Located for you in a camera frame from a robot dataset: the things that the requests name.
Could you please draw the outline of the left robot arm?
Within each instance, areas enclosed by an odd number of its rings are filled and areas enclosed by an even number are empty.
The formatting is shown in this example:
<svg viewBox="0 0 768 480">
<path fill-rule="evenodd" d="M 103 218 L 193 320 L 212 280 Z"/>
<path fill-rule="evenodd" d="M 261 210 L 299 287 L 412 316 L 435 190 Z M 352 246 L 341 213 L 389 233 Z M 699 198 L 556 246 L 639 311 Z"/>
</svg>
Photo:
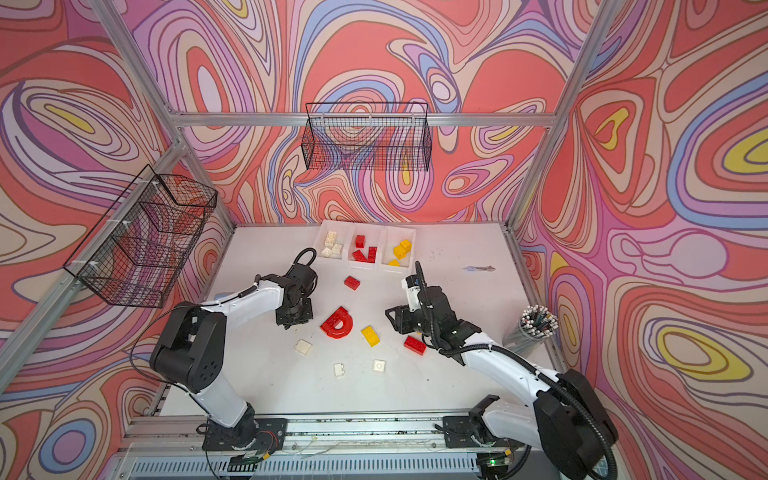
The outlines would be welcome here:
<svg viewBox="0 0 768 480">
<path fill-rule="evenodd" d="M 259 427 L 252 405 L 222 373 L 226 333 L 268 312 L 286 330 L 312 320 L 316 257 L 316 249 L 305 248 L 283 275 L 257 275 L 246 289 L 213 302 L 177 304 L 150 356 L 150 368 L 186 391 L 206 412 L 208 431 L 231 449 L 254 447 Z"/>
</svg>

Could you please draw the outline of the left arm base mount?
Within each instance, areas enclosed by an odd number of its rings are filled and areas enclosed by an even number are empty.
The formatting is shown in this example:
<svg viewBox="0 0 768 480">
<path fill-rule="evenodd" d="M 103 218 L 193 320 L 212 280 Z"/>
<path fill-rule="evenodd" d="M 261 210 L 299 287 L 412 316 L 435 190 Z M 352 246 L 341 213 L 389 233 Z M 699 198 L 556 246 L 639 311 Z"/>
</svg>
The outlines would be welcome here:
<svg viewBox="0 0 768 480">
<path fill-rule="evenodd" d="M 255 474 L 266 460 L 283 449 L 288 420 L 285 418 L 244 419 L 225 428 L 211 419 L 196 427 L 203 437 L 202 451 L 215 479 Z"/>
</svg>

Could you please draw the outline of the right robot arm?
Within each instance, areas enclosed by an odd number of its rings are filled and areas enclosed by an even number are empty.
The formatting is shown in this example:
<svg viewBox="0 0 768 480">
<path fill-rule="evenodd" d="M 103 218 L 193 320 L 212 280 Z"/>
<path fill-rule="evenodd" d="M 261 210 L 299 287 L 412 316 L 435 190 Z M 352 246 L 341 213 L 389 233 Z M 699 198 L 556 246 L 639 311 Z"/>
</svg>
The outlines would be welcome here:
<svg viewBox="0 0 768 480">
<path fill-rule="evenodd" d="M 569 479 L 618 477 L 618 431 L 582 373 L 541 367 L 459 318 L 442 288 L 426 282 L 420 264 L 403 288 L 406 304 L 385 312 L 398 333 L 422 335 L 428 348 L 494 380 L 518 400 L 509 404 L 488 395 L 470 411 L 470 431 L 480 444 L 509 439 L 537 448 Z"/>
</svg>

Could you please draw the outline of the cream long lego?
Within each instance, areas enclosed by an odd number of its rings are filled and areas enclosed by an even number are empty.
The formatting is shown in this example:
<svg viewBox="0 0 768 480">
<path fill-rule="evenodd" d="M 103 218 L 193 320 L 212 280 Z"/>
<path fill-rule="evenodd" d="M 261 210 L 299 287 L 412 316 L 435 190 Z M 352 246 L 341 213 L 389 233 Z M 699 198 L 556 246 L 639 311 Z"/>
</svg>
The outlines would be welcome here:
<svg viewBox="0 0 768 480">
<path fill-rule="evenodd" d="M 337 232 L 336 231 L 328 231 L 325 237 L 324 244 L 328 248 L 332 248 L 336 244 L 337 240 Z"/>
</svg>

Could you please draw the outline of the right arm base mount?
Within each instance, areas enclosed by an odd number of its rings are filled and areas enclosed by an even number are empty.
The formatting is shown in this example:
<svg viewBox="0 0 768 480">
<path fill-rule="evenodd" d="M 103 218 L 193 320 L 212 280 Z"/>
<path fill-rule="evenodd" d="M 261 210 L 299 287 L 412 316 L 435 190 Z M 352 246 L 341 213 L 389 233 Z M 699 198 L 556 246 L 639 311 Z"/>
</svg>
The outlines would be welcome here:
<svg viewBox="0 0 768 480">
<path fill-rule="evenodd" d="M 530 446 L 494 436 L 478 416 L 444 416 L 433 427 L 443 435 L 449 449 L 485 449 L 477 454 L 479 479 L 511 479 L 522 470 L 531 454 Z"/>
</svg>

